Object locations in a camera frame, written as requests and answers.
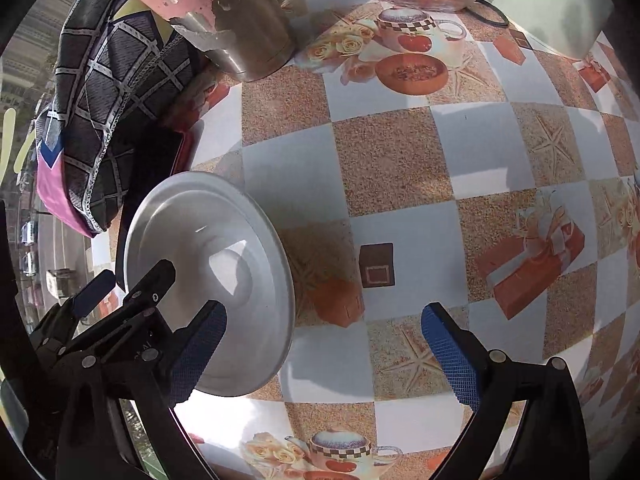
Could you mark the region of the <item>white paper bowl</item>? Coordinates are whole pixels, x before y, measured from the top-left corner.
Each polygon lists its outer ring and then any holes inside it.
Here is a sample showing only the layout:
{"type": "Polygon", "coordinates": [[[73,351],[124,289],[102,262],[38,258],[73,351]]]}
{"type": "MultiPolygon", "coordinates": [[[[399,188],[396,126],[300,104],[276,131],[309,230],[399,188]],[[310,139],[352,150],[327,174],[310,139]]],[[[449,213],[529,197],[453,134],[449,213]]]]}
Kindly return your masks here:
{"type": "Polygon", "coordinates": [[[198,390],[245,396],[270,382],[291,347],[295,295],[285,251],[262,208],[214,174],[187,171],[163,180],[131,221],[126,286],[162,259],[176,271],[160,300],[172,330],[191,322],[208,300],[227,312],[226,332],[198,390]]]}

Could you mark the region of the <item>black checkered cloth bag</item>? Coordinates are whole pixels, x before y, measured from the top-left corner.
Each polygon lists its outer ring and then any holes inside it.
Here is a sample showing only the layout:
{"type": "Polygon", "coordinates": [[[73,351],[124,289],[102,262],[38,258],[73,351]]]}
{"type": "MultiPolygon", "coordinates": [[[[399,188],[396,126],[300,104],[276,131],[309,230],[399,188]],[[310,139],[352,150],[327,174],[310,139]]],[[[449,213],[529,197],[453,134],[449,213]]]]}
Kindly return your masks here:
{"type": "Polygon", "coordinates": [[[35,122],[37,192],[50,214],[94,237],[129,190],[134,144],[206,59],[140,0],[73,0],[53,96],[35,122]]]}

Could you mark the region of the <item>metal cup peeling pink paint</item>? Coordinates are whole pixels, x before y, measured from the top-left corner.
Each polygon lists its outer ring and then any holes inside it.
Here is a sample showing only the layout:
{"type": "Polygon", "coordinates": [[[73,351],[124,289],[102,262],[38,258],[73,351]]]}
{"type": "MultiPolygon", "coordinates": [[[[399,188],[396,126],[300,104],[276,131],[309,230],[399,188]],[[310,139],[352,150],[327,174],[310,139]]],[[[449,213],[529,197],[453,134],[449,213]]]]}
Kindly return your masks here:
{"type": "Polygon", "coordinates": [[[294,54],[294,36],[278,0],[141,1],[239,81],[265,78],[294,54]]]}

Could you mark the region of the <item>checkered patterned tablecloth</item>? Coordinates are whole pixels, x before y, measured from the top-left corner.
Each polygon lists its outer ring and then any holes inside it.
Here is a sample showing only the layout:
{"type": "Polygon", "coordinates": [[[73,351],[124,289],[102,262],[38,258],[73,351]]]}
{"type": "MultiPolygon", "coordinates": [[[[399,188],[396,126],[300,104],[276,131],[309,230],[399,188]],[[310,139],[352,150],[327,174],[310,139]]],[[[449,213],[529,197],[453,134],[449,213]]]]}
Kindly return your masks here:
{"type": "Polygon", "coordinates": [[[192,166],[276,226],[296,329],[280,372],[177,408],[223,479],[426,479],[470,419],[420,333],[441,302],[489,348],[570,368],[590,474],[638,477],[639,98],[604,32],[583,58],[489,1],[282,0],[303,49],[202,75],[192,166]]]}

